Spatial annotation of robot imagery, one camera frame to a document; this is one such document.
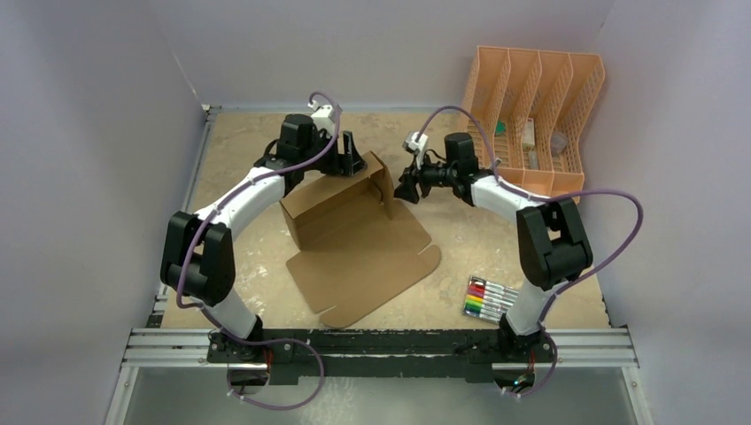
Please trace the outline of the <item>brown cardboard box sheet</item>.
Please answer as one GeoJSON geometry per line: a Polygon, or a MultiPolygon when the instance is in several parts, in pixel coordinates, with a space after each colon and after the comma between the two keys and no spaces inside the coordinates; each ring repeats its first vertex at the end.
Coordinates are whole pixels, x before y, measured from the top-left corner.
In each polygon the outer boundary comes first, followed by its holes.
{"type": "Polygon", "coordinates": [[[323,176],[281,202],[299,252],[286,267],[328,328],[348,328],[434,272],[441,250],[394,197],[374,152],[352,177],[323,176]]]}

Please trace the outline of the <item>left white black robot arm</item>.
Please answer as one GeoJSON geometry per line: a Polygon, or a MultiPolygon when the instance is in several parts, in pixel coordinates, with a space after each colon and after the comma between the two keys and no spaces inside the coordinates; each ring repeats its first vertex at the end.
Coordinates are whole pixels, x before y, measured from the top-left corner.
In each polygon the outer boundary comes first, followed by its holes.
{"type": "Polygon", "coordinates": [[[263,322],[234,289],[234,241],[289,195],[306,172],[355,173],[352,135],[343,134],[345,151],[338,153],[339,130],[340,113],[332,106],[310,115],[286,115],[279,136],[229,192],[197,212],[178,211],[168,221],[159,279],[174,290],[179,308],[198,309],[229,337],[230,351],[243,362],[263,353],[263,322]]]}

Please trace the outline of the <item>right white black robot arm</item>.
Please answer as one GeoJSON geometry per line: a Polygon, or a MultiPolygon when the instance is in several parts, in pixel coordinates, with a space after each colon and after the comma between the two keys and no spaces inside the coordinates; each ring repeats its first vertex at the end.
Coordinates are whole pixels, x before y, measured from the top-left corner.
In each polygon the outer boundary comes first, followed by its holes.
{"type": "Polygon", "coordinates": [[[406,137],[402,147],[413,159],[394,196],[417,204],[432,189],[449,188],[466,204],[515,225],[524,280],[516,301],[499,318],[497,347],[504,358],[518,360],[541,336],[542,313],[554,290],[592,265],[591,245],[575,201],[537,198],[480,167],[468,133],[451,133],[444,142],[445,157],[434,162],[426,135],[414,131],[406,137]]]}

